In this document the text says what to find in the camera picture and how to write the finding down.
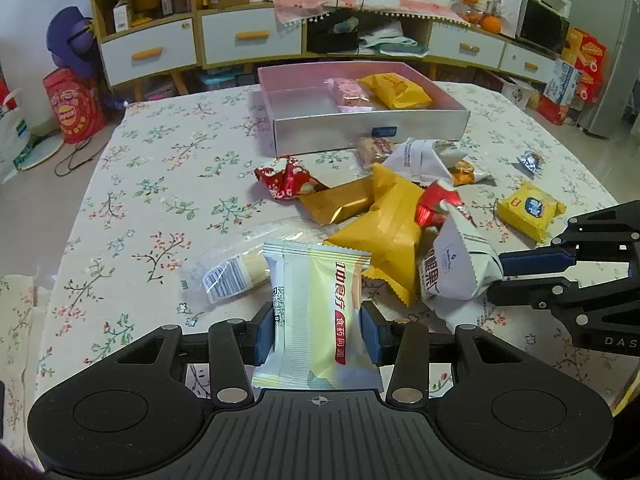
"snack package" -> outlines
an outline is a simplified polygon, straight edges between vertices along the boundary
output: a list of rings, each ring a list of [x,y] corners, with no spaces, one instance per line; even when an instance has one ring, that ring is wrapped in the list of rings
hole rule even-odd
[[[255,177],[262,182],[276,200],[290,200],[300,195],[328,189],[316,180],[295,157],[281,159],[275,168],[257,168]]]
[[[433,102],[420,85],[393,72],[368,75],[358,82],[373,90],[392,110],[428,108]]]
[[[440,227],[446,220],[448,205],[456,208],[469,222],[474,224],[471,213],[451,184],[438,180],[422,192],[415,208],[415,222],[420,227]]]
[[[223,303],[269,279],[262,255],[267,238],[321,244],[328,234],[297,217],[258,225],[185,262],[180,268],[182,298],[190,307]]]
[[[422,190],[380,164],[373,165],[375,202],[369,212],[333,234],[325,244],[371,253],[366,278],[385,280],[407,306],[417,290],[415,252],[422,229],[414,215]]]
[[[471,161],[465,159],[449,167],[449,173],[453,177],[454,186],[475,184],[476,182],[492,177],[491,173],[478,163],[474,162],[472,164]]]
[[[373,204],[373,177],[301,195],[300,202],[319,225],[338,224],[365,212]]]
[[[341,112],[370,112],[373,103],[355,79],[331,77],[325,81]]]
[[[527,170],[527,173],[533,177],[536,176],[543,160],[542,157],[535,152],[524,152],[522,155],[518,156],[518,162],[525,170]]]
[[[420,295],[471,300],[504,275],[498,254],[455,206],[445,203],[447,219],[433,247],[418,264]]]
[[[435,180],[453,184],[447,168],[466,155],[448,140],[407,139],[384,161],[383,166],[412,182],[426,186]]]
[[[382,390],[360,333],[362,271],[369,253],[267,240],[275,335],[253,386]]]
[[[535,241],[544,243],[546,228],[554,217],[566,211],[566,206],[530,182],[525,182],[514,194],[498,202],[495,208],[501,220]]]
[[[382,164],[395,149],[393,143],[382,137],[363,137],[358,142],[358,154],[365,170],[370,170],[373,164]]]

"red snack wrapper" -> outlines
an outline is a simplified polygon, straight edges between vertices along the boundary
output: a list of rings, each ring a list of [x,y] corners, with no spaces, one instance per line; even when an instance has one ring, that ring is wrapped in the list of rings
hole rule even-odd
[[[443,200],[457,208],[467,220],[475,225],[465,203],[460,198],[460,194],[440,180],[432,182],[422,193],[415,208],[415,222],[422,228],[440,227],[444,224],[446,211],[440,205]]]
[[[308,170],[295,157],[287,159],[284,170],[275,168],[257,168],[255,177],[262,182],[276,200],[290,200],[299,195],[315,193],[328,189],[319,180],[313,178]]]

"barcode label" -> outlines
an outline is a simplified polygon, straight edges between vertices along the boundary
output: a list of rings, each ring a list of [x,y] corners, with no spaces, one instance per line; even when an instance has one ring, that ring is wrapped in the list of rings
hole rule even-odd
[[[239,254],[207,272],[202,279],[209,300],[224,300],[251,288],[251,279]]]

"open cardboard box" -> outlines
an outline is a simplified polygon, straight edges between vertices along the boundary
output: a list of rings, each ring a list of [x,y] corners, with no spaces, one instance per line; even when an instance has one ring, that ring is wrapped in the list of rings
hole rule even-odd
[[[395,72],[420,85],[429,108],[340,113],[325,82],[330,77],[360,79]],[[258,69],[278,156],[355,147],[374,128],[395,126],[392,142],[414,139],[460,140],[470,112],[423,74],[402,62],[331,61]]]

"floral tablecloth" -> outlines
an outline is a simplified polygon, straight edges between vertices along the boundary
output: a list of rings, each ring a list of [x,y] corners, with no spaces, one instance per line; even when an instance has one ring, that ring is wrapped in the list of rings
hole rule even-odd
[[[523,180],[514,163],[527,148],[545,159],[536,184],[567,204],[567,212],[551,226],[553,234],[564,229],[569,216],[615,204],[564,146],[503,96],[473,85],[442,87],[471,110],[460,145],[494,174],[497,186],[466,186],[460,193],[498,252],[532,247],[494,214],[496,200]],[[250,226],[303,213],[297,201],[271,200],[253,176],[253,168],[274,162],[272,142],[257,86],[127,109],[66,246],[40,347],[36,396],[159,325],[177,323],[183,332],[204,332],[218,320],[250,319],[270,299],[267,285],[216,309],[187,304],[180,293],[180,268]],[[364,174],[354,150],[301,159],[328,186]],[[585,264],[566,275],[589,285],[626,276],[626,267]],[[363,295],[389,319],[410,317],[434,330],[444,328],[419,301],[409,309],[402,306],[383,282],[366,281]],[[638,364],[635,358],[574,348],[548,312],[500,308],[478,323],[588,384],[612,405]],[[191,367],[188,385],[197,394],[207,395],[207,380]],[[436,368],[432,392],[442,393],[450,381],[445,366]]]

